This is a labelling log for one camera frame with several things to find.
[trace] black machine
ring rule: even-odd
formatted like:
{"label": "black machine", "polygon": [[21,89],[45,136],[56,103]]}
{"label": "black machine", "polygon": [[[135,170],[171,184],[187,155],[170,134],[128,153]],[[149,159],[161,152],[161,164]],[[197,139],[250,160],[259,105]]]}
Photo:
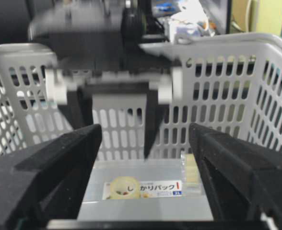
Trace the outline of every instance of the black machine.
{"label": "black machine", "polygon": [[87,222],[78,210],[101,143],[88,126],[0,157],[0,230],[282,230],[282,153],[197,124],[189,141],[214,221]]}
{"label": "black machine", "polygon": [[[181,65],[139,48],[144,40],[157,41],[146,35],[162,32],[151,19],[148,1],[81,4],[52,9],[30,24],[29,37],[48,45],[59,59],[57,66],[47,67],[47,78],[58,69],[62,78],[73,79],[74,69],[89,69],[91,76],[77,90],[64,91],[65,103],[59,104],[73,132],[0,157],[0,230],[269,230],[270,221],[282,230],[282,153],[197,124],[190,125],[189,141],[214,221],[76,220],[102,138],[100,126],[93,125],[92,95],[147,95],[146,158],[167,104],[159,103],[151,79],[139,76],[169,76],[171,68]],[[104,82],[106,71],[126,71],[133,80]]]}

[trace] white plastic basket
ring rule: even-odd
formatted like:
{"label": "white plastic basket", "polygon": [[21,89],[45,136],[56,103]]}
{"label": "white plastic basket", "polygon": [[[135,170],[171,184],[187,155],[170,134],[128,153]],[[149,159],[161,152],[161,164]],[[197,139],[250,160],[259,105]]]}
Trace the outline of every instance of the white plastic basket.
{"label": "white plastic basket", "polygon": [[[191,151],[191,122],[282,151],[282,39],[240,34],[142,47],[183,64],[176,80],[183,99],[170,105],[150,158]],[[46,102],[42,67],[56,62],[38,44],[0,46],[0,155],[71,130],[57,106]],[[94,97],[94,121],[103,127],[99,161],[143,158],[145,103],[144,95]]]}

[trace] tape roll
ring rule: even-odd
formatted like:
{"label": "tape roll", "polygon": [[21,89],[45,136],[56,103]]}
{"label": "tape roll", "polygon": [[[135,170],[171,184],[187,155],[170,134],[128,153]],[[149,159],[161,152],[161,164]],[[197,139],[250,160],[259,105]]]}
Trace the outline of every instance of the tape roll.
{"label": "tape roll", "polygon": [[131,176],[119,176],[110,184],[110,198],[115,200],[140,197],[139,182]]}

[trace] yellow wall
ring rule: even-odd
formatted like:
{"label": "yellow wall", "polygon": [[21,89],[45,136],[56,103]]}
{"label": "yellow wall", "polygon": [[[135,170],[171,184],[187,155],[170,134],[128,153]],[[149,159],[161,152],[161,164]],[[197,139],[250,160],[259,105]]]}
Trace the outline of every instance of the yellow wall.
{"label": "yellow wall", "polygon": [[259,7],[255,31],[280,35],[282,32],[282,0],[258,1]]}

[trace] printed label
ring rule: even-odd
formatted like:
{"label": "printed label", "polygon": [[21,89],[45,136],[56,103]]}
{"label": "printed label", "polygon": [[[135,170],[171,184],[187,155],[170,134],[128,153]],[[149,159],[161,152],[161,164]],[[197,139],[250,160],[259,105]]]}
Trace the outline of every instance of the printed label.
{"label": "printed label", "polygon": [[[181,196],[182,183],[178,181],[139,181],[140,197]],[[104,183],[103,200],[110,199],[110,183]]]}

